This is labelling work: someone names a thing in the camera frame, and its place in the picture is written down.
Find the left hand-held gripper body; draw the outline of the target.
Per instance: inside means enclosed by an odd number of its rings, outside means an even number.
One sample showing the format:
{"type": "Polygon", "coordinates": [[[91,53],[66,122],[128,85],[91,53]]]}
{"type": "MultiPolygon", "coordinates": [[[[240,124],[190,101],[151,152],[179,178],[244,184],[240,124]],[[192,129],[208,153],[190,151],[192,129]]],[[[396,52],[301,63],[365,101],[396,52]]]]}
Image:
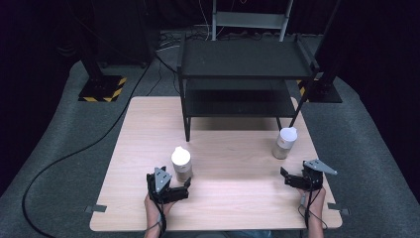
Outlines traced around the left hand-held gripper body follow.
{"type": "Polygon", "coordinates": [[[147,174],[148,193],[151,200],[158,203],[170,203],[170,181],[172,175],[166,167],[155,168],[152,174],[147,174]]]}

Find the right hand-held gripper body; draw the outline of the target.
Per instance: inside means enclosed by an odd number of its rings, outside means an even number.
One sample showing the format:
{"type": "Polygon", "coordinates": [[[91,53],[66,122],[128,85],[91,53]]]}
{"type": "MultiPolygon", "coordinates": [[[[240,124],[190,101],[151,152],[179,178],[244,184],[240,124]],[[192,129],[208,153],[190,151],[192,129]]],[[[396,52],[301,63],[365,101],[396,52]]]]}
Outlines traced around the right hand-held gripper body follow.
{"type": "Polygon", "coordinates": [[[303,190],[317,190],[323,186],[324,174],[336,175],[338,172],[319,159],[303,162],[303,190]]]}

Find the white-lidded clear jar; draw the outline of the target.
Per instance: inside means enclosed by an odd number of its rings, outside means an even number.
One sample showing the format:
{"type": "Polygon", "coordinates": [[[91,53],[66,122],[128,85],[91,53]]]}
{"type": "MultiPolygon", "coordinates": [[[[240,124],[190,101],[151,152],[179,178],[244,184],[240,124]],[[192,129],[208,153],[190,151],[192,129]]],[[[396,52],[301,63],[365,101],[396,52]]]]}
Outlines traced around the white-lidded clear jar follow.
{"type": "Polygon", "coordinates": [[[297,138],[296,128],[282,128],[271,151],[273,156],[279,160],[286,159],[297,138]]]}
{"type": "Polygon", "coordinates": [[[172,165],[179,181],[187,181],[193,175],[191,155],[181,146],[176,147],[171,155],[172,165]]]}

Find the black metal shelf rack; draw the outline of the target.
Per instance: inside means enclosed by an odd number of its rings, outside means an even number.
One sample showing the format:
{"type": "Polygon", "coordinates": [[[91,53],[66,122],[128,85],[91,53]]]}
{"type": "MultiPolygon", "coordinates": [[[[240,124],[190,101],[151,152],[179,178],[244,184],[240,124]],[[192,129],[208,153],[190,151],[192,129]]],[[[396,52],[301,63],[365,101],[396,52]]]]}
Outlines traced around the black metal shelf rack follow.
{"type": "Polygon", "coordinates": [[[295,121],[319,69],[299,35],[288,42],[182,37],[177,77],[185,138],[194,117],[295,121]]]}

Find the person's right hand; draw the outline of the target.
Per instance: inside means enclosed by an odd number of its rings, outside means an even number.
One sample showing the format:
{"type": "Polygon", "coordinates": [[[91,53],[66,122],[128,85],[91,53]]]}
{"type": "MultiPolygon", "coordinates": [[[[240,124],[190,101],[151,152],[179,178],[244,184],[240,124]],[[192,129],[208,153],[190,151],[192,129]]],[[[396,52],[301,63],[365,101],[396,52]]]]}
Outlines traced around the person's right hand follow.
{"type": "Polygon", "coordinates": [[[298,192],[301,195],[303,207],[309,209],[309,217],[315,220],[321,220],[326,195],[325,188],[322,187],[313,191],[299,189],[298,192]]]}

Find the person's left hand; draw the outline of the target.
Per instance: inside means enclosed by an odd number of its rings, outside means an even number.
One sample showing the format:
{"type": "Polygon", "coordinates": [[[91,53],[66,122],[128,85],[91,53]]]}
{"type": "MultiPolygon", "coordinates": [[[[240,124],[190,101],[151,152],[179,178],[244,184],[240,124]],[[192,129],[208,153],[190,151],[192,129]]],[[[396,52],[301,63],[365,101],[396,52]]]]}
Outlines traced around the person's left hand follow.
{"type": "Polygon", "coordinates": [[[161,221],[165,215],[169,214],[170,210],[174,206],[174,202],[165,203],[161,207],[158,207],[147,194],[144,200],[144,205],[146,208],[147,222],[155,224],[156,222],[161,221]]]}

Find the grey tape piece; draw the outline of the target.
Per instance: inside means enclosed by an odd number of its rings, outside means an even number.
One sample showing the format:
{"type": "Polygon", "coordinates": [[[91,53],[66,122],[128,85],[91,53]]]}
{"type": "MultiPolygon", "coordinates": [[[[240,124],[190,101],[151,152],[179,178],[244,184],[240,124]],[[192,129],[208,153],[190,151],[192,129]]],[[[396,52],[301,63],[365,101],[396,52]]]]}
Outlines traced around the grey tape piece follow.
{"type": "Polygon", "coordinates": [[[351,212],[348,208],[342,207],[340,204],[327,202],[328,208],[339,211],[342,215],[350,215],[351,212]]]}
{"type": "Polygon", "coordinates": [[[106,211],[107,206],[106,205],[98,205],[98,204],[94,204],[94,205],[88,205],[85,207],[85,212],[87,213],[93,213],[93,212],[105,212],[106,211]]]}

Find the grey metal stand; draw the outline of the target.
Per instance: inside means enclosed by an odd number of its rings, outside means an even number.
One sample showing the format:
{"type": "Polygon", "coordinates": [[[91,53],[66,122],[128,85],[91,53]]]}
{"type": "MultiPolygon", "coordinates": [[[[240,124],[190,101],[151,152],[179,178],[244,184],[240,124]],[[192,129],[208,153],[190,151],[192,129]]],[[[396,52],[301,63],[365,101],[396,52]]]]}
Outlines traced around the grey metal stand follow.
{"type": "Polygon", "coordinates": [[[218,27],[253,28],[280,30],[279,40],[282,42],[290,19],[294,0],[288,0],[283,14],[241,13],[218,11],[217,0],[212,0],[211,40],[217,40],[218,27]]]}

